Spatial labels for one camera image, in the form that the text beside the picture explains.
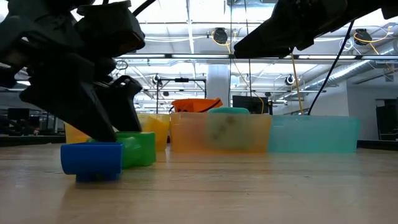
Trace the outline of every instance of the black cable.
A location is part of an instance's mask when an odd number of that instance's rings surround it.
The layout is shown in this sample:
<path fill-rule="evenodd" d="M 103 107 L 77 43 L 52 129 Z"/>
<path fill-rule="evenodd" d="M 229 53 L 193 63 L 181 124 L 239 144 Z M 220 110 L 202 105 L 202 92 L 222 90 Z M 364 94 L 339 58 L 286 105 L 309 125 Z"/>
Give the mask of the black cable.
<path fill-rule="evenodd" d="M 156 0 L 146 0 L 144 3 L 142 3 L 132 14 L 134 16 L 138 16 L 144 9 L 146 9 L 148 6 L 150 6 L 152 3 L 154 3 Z"/>
<path fill-rule="evenodd" d="M 230 38 L 231 38 L 231 44 L 229 45 L 229 46 L 227 46 L 227 47 L 229 47 L 229 52 L 232 52 L 232 4 L 231 4 L 231 7 L 229 7 L 229 9 L 230 9 L 230 11 L 231 11 L 231 13 L 229 14 L 229 17 L 230 17 L 230 24 L 229 24 L 229 27 L 230 27 Z M 228 107 L 231 107 L 231 76 L 232 76 L 232 58 L 230 57 L 229 58 L 229 86 L 228 86 Z"/>
<path fill-rule="evenodd" d="M 249 22 L 248 22 L 248 10 L 246 6 L 246 0 L 244 0 L 244 14 L 246 15 L 246 31 L 249 35 Z M 250 99 L 253 101 L 252 90 L 251 90 L 251 61 L 249 58 L 249 88 L 250 88 Z"/>
<path fill-rule="evenodd" d="M 345 47 L 345 45 L 347 44 L 347 40 L 351 37 L 350 33 L 351 33 L 352 28 L 353 28 L 353 25 L 354 25 L 354 21 L 352 21 L 351 24 L 350 24 L 349 27 L 348 27 L 346 37 L 344 38 L 344 41 L 343 41 L 343 45 L 341 46 L 340 51 L 338 52 L 338 55 L 337 55 L 335 61 L 334 61 L 333 64 L 331 65 L 331 68 L 330 68 L 330 70 L 329 70 L 329 73 L 328 73 L 328 75 L 326 76 L 325 81 L 323 81 L 323 84 L 322 84 L 321 88 L 319 89 L 319 91 L 318 91 L 318 93 L 317 93 L 317 96 L 316 96 L 315 99 L 312 101 L 311 107 L 310 107 L 310 109 L 309 109 L 309 111 L 308 111 L 308 115 L 311 115 L 311 111 L 312 111 L 313 106 L 315 105 L 315 102 L 317 101 L 319 95 L 321 94 L 322 90 L 323 90 L 324 87 L 326 86 L 326 83 L 328 82 L 329 77 L 330 77 L 330 75 L 331 75 L 333 69 L 335 68 L 335 66 L 336 66 L 336 64 L 337 64 L 338 59 L 340 58 L 341 54 L 343 53 L 344 47 Z"/>

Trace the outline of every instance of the ceiling pipe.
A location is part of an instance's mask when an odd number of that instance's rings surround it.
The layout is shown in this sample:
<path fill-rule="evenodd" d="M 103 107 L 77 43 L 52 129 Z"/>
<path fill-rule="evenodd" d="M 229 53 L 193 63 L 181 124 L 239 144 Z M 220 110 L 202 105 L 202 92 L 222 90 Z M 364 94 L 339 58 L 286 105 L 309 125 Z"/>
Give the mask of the ceiling pipe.
<path fill-rule="evenodd" d="M 398 55 L 398 39 L 394 39 L 393 41 L 390 41 L 380 47 L 377 48 L 377 51 L 380 53 L 380 55 Z M 355 77 L 356 75 L 360 75 L 362 73 L 368 72 L 375 67 L 379 67 L 376 63 L 375 60 L 362 60 L 359 62 L 352 63 L 350 65 L 341 65 L 333 70 L 331 73 L 327 83 L 326 87 L 330 85 L 336 85 L 344 80 L 347 80 L 349 78 Z M 309 82 L 309 85 L 306 86 L 301 86 L 301 90 L 311 90 L 314 88 L 319 87 L 324 81 L 326 76 L 328 75 L 328 72 L 320 75 L 322 77 L 319 80 L 314 80 Z M 285 99 L 290 96 L 296 95 L 297 92 L 290 93 L 285 96 L 281 96 L 279 99 Z"/>

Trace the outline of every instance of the yellow cable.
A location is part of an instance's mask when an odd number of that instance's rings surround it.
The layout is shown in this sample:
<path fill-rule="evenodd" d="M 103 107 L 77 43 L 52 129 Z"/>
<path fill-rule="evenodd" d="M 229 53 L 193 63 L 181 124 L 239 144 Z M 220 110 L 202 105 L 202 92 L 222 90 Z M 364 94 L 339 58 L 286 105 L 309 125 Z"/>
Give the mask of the yellow cable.
<path fill-rule="evenodd" d="M 376 48 L 373 46 L 373 44 L 370 43 L 370 45 L 371 45 L 371 47 L 373 48 L 374 53 L 380 55 L 379 52 L 376 50 Z M 396 72 L 387 62 L 385 62 L 385 64 L 387 65 L 388 69 L 389 69 L 392 73 L 395 73 L 395 72 Z"/>
<path fill-rule="evenodd" d="M 359 41 L 364 42 L 364 43 L 370 43 L 370 44 L 371 44 L 371 43 L 376 43 L 376 42 L 379 42 L 379 41 L 382 41 L 382 40 L 386 39 L 386 38 L 388 37 L 388 35 L 389 35 L 388 32 L 390 32 L 390 30 L 391 30 L 391 28 L 389 27 L 386 36 L 383 37 L 383 38 L 381 38 L 381 39 L 379 39 L 379 40 L 373 40 L 373 41 L 362 40 L 362 39 L 359 39 L 359 38 L 356 37 L 356 35 L 357 35 L 358 33 L 355 33 L 355 34 L 354 34 L 354 38 L 355 38 L 356 40 L 359 40 Z"/>
<path fill-rule="evenodd" d="M 300 105 L 300 112 L 302 115 L 304 115 L 303 111 L 303 105 L 301 103 L 301 97 L 300 97 L 300 87 L 299 87 L 299 81 L 297 80 L 297 72 L 296 72 L 296 64 L 294 62 L 294 56 L 292 53 L 292 64 L 293 64 L 293 71 L 294 71 L 294 80 L 296 82 L 296 90 L 297 90 L 297 96 L 298 96 L 298 104 Z"/>
<path fill-rule="evenodd" d="M 246 85 L 250 88 L 250 85 L 247 83 L 247 81 L 244 79 L 242 73 L 239 71 L 239 68 L 238 68 L 238 66 L 237 66 L 236 63 L 235 63 L 235 60 L 232 59 L 232 61 L 234 62 L 235 67 L 236 67 L 236 69 L 237 69 L 239 75 L 241 76 L 241 78 L 243 79 L 243 81 L 246 83 Z M 259 95 L 257 95 L 257 93 L 256 93 L 255 91 L 253 91 L 253 93 L 255 94 L 256 97 L 258 97 L 258 98 L 260 99 L 260 101 L 261 101 L 261 103 L 262 103 L 261 114 L 263 114 L 263 113 L 264 113 L 264 100 L 262 100 L 262 98 L 261 98 Z"/>
<path fill-rule="evenodd" d="M 371 44 L 371 47 L 373 48 L 374 52 L 379 55 L 379 52 L 376 50 L 376 48 L 373 46 L 373 44 L 372 43 L 370 43 L 370 44 Z"/>

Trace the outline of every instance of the plastic container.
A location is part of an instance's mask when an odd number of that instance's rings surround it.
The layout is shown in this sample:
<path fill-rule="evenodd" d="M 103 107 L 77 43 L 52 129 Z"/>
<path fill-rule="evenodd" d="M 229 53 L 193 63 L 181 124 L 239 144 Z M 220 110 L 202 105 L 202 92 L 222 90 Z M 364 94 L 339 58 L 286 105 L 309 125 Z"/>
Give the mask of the plastic container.
<path fill-rule="evenodd" d="M 204 113 L 212 108 L 219 108 L 223 102 L 217 99 L 183 99 L 172 102 L 175 112 L 196 112 Z"/>
<path fill-rule="evenodd" d="M 116 133 L 118 141 L 127 141 L 127 139 L 134 138 L 134 144 L 140 145 L 137 148 L 126 148 L 123 154 L 123 161 L 126 166 L 150 166 L 156 162 L 156 149 L 155 149 L 155 133 L 130 133 L 118 132 Z"/>
<path fill-rule="evenodd" d="M 271 116 L 266 114 L 172 114 L 174 152 L 265 153 Z"/>
<path fill-rule="evenodd" d="M 168 114 L 138 114 L 143 132 L 155 133 L 156 151 L 165 151 L 169 134 L 170 115 Z"/>
<path fill-rule="evenodd" d="M 86 142 L 61 146 L 64 173 L 76 174 L 77 182 L 116 180 L 122 169 L 123 143 Z"/>
<path fill-rule="evenodd" d="M 77 130 L 75 127 L 68 123 L 65 124 L 65 135 L 67 139 L 67 144 L 81 143 L 87 142 L 89 140 L 89 136 L 85 133 Z"/>
<path fill-rule="evenodd" d="M 359 119 L 273 116 L 269 152 L 355 152 Z"/>

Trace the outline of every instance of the translucent orange container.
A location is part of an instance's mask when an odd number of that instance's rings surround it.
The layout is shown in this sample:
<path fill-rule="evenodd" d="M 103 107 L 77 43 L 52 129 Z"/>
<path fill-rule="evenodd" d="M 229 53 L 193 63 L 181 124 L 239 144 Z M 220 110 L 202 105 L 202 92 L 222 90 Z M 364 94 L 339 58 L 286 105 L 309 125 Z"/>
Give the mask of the translucent orange container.
<path fill-rule="evenodd" d="M 174 152 L 265 153 L 271 116 L 266 114 L 175 113 Z"/>
<path fill-rule="evenodd" d="M 87 140 L 90 138 L 88 135 L 77 130 L 72 125 L 68 123 L 64 124 L 65 124 L 65 135 L 67 138 L 67 144 L 87 142 Z"/>
<path fill-rule="evenodd" d="M 169 135 L 170 115 L 168 114 L 138 114 L 143 132 L 155 132 L 156 151 L 164 151 Z"/>
<path fill-rule="evenodd" d="M 204 113 L 212 108 L 219 108 L 223 102 L 217 99 L 183 99 L 172 102 L 175 112 L 197 112 Z"/>

